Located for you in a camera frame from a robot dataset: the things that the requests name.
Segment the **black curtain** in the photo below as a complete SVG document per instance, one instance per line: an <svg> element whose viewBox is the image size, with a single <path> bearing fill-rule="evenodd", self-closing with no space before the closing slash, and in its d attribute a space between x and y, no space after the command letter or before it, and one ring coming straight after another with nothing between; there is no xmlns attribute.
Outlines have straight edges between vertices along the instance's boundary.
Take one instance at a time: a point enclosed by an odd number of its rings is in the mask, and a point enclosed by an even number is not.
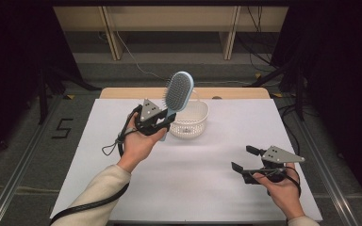
<svg viewBox="0 0 362 226"><path fill-rule="evenodd" d="M81 77L54 10L38 0L0 0L0 142L49 68Z"/></svg>
<svg viewBox="0 0 362 226"><path fill-rule="evenodd" d="M274 61L299 49L311 100L362 186L362 0L292 0Z"/></svg>

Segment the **metal floor rail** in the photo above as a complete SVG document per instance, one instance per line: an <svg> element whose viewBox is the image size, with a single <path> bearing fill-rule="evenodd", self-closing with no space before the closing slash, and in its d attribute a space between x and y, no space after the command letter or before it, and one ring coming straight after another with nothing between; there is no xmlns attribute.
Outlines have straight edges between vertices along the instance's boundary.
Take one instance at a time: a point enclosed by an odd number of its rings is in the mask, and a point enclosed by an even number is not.
<svg viewBox="0 0 362 226"><path fill-rule="evenodd" d="M343 159L327 136L320 118L307 105L301 120L291 97L274 98L296 153L306 161L302 169L323 220L321 226L359 226L351 201L360 189Z"/></svg>
<svg viewBox="0 0 362 226"><path fill-rule="evenodd" d="M55 111L62 100L62 97L56 95L53 97L51 104L48 106L48 113L43 122L41 122L34 131L33 137L28 142L22 157L20 158L14 172L11 174L8 182L0 191L0 222L7 212L8 207L15 195L18 185L22 182L25 172L35 155L36 150L40 146L42 136L46 130L46 127L53 117Z"/></svg>

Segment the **light blue hairbrush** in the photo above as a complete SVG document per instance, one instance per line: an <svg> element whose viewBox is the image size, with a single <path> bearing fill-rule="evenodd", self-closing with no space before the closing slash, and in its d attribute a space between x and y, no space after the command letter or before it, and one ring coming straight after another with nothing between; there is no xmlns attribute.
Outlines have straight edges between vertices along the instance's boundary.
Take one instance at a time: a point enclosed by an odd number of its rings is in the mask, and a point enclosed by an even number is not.
<svg viewBox="0 0 362 226"><path fill-rule="evenodd" d="M165 95L164 104L170 112L182 111L194 88L192 76L187 72L175 73L169 81Z"/></svg>

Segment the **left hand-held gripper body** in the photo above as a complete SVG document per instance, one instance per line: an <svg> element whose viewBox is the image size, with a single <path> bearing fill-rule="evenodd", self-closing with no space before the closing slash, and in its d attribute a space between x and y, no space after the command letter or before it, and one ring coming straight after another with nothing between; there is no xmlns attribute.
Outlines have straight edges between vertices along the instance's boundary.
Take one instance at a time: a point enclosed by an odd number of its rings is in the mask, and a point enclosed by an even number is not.
<svg viewBox="0 0 362 226"><path fill-rule="evenodd" d="M145 99L135 119L135 125L141 133L150 136L158 131L157 122L162 118L163 110L149 99Z"/></svg>

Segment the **person's right hand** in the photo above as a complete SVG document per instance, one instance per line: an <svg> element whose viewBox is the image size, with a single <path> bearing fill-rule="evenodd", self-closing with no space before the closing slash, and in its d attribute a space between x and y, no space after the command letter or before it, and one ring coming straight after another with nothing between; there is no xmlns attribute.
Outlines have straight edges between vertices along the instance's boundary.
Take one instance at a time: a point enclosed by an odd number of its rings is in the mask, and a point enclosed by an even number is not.
<svg viewBox="0 0 362 226"><path fill-rule="evenodd" d="M300 178L293 163L287 163L287 175L291 180L284 179L279 183L271 182L260 173L255 173L253 177L268 189L273 202L288 219L291 216L304 215L304 210L300 203L299 188L295 185L300 182Z"/></svg>

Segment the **beige desk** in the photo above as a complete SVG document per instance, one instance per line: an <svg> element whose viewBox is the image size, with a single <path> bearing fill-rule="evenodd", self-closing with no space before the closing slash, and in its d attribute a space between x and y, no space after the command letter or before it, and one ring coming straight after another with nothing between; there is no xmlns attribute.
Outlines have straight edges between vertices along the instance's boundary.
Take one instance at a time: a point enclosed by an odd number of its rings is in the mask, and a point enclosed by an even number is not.
<svg viewBox="0 0 362 226"><path fill-rule="evenodd" d="M216 32L225 60L232 56L238 32L279 32L286 7L55 7L65 31L102 31L112 58L123 55L126 32Z"/></svg>

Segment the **white table mat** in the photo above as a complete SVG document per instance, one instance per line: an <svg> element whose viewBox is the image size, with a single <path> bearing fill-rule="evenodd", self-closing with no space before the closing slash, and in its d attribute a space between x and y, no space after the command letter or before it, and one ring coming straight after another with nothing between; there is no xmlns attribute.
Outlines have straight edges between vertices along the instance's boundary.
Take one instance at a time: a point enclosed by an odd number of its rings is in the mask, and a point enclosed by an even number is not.
<svg viewBox="0 0 362 226"><path fill-rule="evenodd" d="M109 146L137 99L98 99L53 211L67 208L90 180L119 159ZM270 223L285 216L260 185L245 184L235 162L259 169L247 145L293 150L271 99L210 100L205 131L195 139L168 135L133 171L110 215L122 223Z"/></svg>

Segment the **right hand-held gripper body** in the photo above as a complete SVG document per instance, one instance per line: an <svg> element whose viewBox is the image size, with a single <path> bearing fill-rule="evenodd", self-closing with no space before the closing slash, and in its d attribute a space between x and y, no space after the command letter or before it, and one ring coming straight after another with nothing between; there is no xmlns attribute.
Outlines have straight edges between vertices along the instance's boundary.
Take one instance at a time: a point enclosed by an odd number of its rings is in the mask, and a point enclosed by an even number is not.
<svg viewBox="0 0 362 226"><path fill-rule="evenodd" d="M263 167L261 169L246 169L248 174L242 175L246 184L258 185L258 181L253 177L255 173L260 173L273 183L279 183L287 178L287 163L301 163L305 161L302 156L276 146L271 146L264 151L262 156L259 155Z"/></svg>

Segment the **black stand legs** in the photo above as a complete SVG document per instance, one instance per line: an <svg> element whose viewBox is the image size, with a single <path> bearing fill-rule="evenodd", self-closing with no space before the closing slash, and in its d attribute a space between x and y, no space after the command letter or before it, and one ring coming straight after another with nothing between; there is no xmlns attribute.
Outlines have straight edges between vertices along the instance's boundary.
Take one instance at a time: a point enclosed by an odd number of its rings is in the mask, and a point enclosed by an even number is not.
<svg viewBox="0 0 362 226"><path fill-rule="evenodd" d="M247 85L247 88L259 88L281 74L283 75L283 78L279 85L279 89L282 91L289 91L291 88L295 88L295 108L299 119L303 121L304 69L298 59L291 59L282 67L265 75L253 84Z"/></svg>
<svg viewBox="0 0 362 226"><path fill-rule="evenodd" d="M62 80L73 82L79 87L96 91L101 90L101 88L95 87L93 85L85 82L81 76L75 76L70 73L65 72L61 68L55 66L44 66L39 72L39 87L38 95L40 101L40 121L39 124L43 124L45 119L48 116L48 103L47 103L47 89L50 89L55 95L62 95L66 88L62 84Z"/></svg>

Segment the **white slotted plastic basket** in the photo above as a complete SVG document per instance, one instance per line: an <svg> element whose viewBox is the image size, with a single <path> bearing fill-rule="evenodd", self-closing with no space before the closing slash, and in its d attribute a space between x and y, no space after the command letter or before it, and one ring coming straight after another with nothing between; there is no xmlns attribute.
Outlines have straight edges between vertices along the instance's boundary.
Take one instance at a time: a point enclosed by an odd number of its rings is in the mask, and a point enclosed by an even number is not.
<svg viewBox="0 0 362 226"><path fill-rule="evenodd" d="M186 107L176 114L171 124L170 133L181 139L194 139L200 136L206 129L206 120L209 106L202 101L194 90L195 99L190 99Z"/></svg>

